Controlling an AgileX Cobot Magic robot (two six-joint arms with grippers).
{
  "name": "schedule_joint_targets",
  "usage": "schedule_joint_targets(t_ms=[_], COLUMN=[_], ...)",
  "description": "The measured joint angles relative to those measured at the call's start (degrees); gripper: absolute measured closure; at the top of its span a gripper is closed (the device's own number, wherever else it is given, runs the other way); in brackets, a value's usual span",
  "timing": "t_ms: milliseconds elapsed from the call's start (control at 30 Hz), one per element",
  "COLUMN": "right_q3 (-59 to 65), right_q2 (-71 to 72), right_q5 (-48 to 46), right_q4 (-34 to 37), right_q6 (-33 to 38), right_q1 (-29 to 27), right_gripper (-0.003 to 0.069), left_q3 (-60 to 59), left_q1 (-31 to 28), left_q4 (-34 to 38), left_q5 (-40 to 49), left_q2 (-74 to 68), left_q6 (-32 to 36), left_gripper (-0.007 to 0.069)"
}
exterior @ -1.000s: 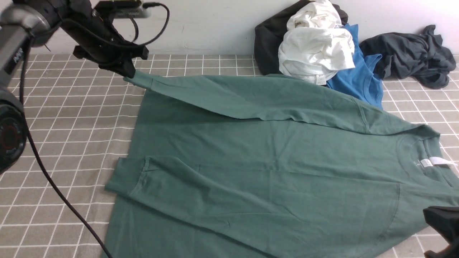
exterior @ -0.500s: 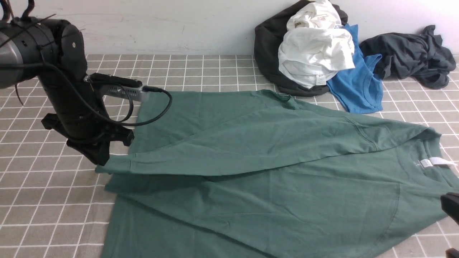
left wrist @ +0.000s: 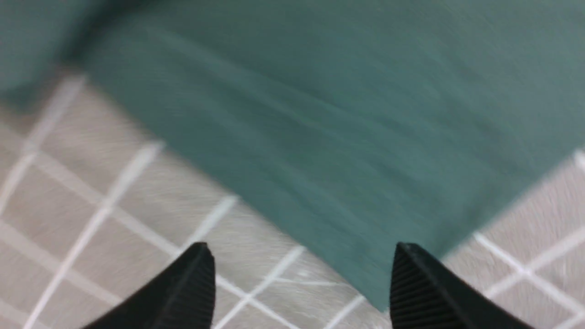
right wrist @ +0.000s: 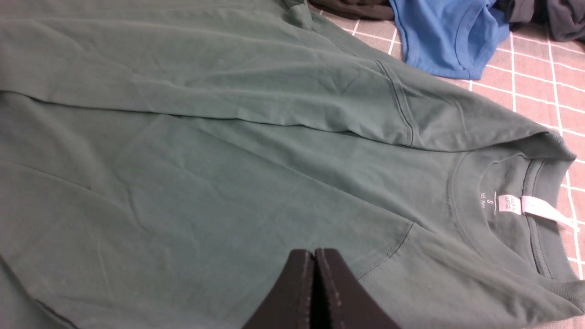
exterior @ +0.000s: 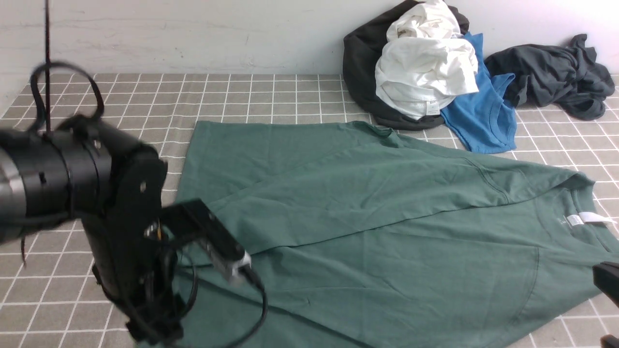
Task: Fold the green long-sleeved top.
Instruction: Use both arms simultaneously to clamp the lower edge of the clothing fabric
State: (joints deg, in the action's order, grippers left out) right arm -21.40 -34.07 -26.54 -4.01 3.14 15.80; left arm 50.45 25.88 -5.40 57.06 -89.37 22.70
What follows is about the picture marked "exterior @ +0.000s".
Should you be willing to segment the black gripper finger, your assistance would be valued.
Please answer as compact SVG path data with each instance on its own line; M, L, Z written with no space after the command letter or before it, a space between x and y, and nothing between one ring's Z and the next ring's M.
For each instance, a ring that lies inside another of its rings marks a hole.
M605 294L616 307L619 306L619 263L602 262L592 268L594 285Z

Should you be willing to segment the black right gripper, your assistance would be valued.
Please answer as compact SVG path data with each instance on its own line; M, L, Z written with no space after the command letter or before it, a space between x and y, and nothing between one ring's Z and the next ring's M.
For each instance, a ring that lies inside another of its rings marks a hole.
M159 223L168 165L151 145L94 117L76 116L73 135L94 147L102 185L93 211L77 208L93 274L129 318L133 339L171 345L183 337L186 304L172 290L177 257Z

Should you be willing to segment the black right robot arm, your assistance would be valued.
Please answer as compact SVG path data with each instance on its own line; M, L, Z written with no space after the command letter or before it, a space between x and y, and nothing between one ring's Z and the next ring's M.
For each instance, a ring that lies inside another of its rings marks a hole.
M104 295L133 339L172 346L185 304L158 229L168 164L132 135L82 115L51 135L1 132L1 242L80 220Z

